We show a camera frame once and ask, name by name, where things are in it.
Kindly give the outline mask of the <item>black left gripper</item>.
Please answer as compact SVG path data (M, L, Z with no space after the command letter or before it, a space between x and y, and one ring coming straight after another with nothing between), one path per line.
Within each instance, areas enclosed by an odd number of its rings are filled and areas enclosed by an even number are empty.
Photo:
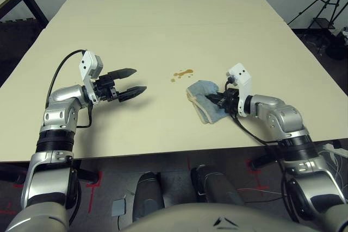
M119 93L115 88L114 82L114 80L116 79L127 78L135 73L135 69L123 68L99 76L99 78L94 82L95 94L100 98L100 100L108 102L111 102L113 100L124 102L129 99L135 98L136 96L142 94L147 89L147 87L135 86Z

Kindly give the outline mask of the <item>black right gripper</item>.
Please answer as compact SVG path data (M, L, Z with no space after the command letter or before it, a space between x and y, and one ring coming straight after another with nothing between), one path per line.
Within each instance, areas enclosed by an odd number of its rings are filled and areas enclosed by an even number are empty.
M238 112L239 90L235 88L228 88L224 92L216 94L211 93L206 95L208 99L216 104L220 109L228 114L236 114Z

